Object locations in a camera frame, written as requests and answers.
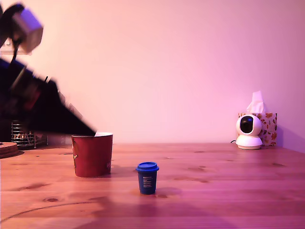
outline blue lid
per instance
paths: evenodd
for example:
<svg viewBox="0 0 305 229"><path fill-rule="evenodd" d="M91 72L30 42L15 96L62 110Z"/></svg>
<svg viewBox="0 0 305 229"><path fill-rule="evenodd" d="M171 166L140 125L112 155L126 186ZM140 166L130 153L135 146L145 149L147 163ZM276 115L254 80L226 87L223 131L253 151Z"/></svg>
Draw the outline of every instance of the blue lid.
<svg viewBox="0 0 305 229"><path fill-rule="evenodd" d="M136 170L141 172L153 172L153 171L158 171L159 167L155 162L143 162L138 165Z"/></svg>

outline cable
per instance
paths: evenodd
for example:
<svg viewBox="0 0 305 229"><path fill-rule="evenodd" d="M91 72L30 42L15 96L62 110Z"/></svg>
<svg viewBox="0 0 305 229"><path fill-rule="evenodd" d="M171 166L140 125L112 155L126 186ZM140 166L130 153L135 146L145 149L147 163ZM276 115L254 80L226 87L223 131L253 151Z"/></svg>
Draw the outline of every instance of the cable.
<svg viewBox="0 0 305 229"><path fill-rule="evenodd" d="M13 42L13 46L14 46L14 55L13 55L12 61L14 61L17 57L18 48L19 48L19 45L21 44L22 40L18 39L15 41L12 39L12 42Z"/></svg>

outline cup rim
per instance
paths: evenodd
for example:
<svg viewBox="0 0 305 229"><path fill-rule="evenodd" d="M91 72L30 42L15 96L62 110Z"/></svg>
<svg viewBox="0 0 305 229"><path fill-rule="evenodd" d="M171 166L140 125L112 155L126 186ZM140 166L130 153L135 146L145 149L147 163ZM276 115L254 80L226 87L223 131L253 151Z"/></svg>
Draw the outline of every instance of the cup rim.
<svg viewBox="0 0 305 229"><path fill-rule="evenodd" d="M110 132L96 132L95 136L85 136L85 135L72 135L72 137L106 137L106 136L112 136L113 133Z"/></svg>

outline tissue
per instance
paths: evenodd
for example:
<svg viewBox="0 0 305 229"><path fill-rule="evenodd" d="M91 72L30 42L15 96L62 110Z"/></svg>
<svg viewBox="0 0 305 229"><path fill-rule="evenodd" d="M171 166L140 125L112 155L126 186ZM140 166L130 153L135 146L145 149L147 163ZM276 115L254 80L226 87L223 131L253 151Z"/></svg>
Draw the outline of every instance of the tissue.
<svg viewBox="0 0 305 229"><path fill-rule="evenodd" d="M252 102L247 107L248 113L264 113L264 101L262 92L253 92Z"/></svg>

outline tissue box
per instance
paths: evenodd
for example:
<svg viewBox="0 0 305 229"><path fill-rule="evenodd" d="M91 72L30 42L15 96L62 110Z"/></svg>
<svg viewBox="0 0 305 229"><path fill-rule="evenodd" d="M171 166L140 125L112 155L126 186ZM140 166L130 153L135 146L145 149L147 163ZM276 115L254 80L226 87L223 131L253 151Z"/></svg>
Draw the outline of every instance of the tissue box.
<svg viewBox="0 0 305 229"><path fill-rule="evenodd" d="M240 118L243 115L255 115L262 122L262 130L258 135L263 146L276 146L277 138L277 113L239 113Z"/></svg>

